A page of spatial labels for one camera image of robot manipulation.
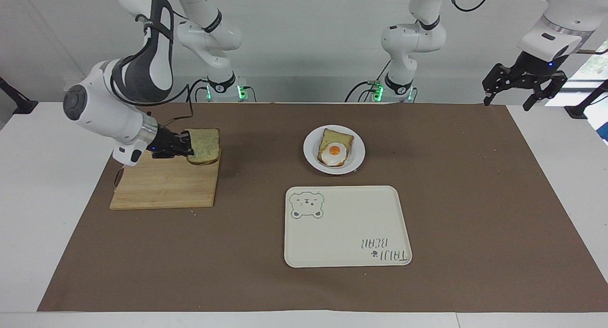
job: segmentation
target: bear drawing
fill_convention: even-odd
[[[289,197],[291,217],[313,216],[321,218],[323,216],[323,201],[325,201],[325,198],[319,193],[302,192],[292,194]]]

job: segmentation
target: fried egg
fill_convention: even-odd
[[[344,144],[332,143],[321,152],[321,162],[326,166],[339,167],[344,164],[347,157],[347,149]]]

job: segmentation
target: plate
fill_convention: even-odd
[[[410,261],[395,188],[294,187],[285,194],[285,262],[290,267],[388,267]]]
[[[348,153],[348,158],[344,162],[344,165],[340,167],[326,166],[317,159],[317,155],[319,154],[319,146],[321,145],[321,140],[323,140],[323,131],[325,129],[354,136],[350,152]],[[363,144],[361,137],[359,137],[355,131],[348,129],[348,127],[343,127],[340,125],[325,125],[322,127],[317,127],[317,129],[314,129],[308,134],[308,136],[306,136],[306,139],[304,140],[304,156],[306,157],[306,161],[308,161],[308,163],[310,163],[310,165],[316,170],[330,175],[344,175],[357,170],[357,168],[361,166],[363,160],[365,159],[365,144]]]

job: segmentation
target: table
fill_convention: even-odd
[[[606,146],[586,122],[572,121],[561,109],[511,107],[528,144],[575,224],[604,278],[608,274],[608,176]],[[32,313],[76,226],[113,147],[112,140],[74,130],[60,103],[42,103],[29,116],[15,116],[0,132],[0,322],[9,326],[130,326],[148,322],[268,326],[589,326],[608,322],[595,314],[366,314],[328,311],[289,313]],[[29,151],[46,154],[43,160]],[[583,167],[568,168],[575,163]],[[48,182],[63,175],[59,187]],[[63,213],[61,217],[54,213]]]

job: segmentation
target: blue object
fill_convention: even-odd
[[[598,134],[601,138],[608,141],[608,122],[598,129]]]

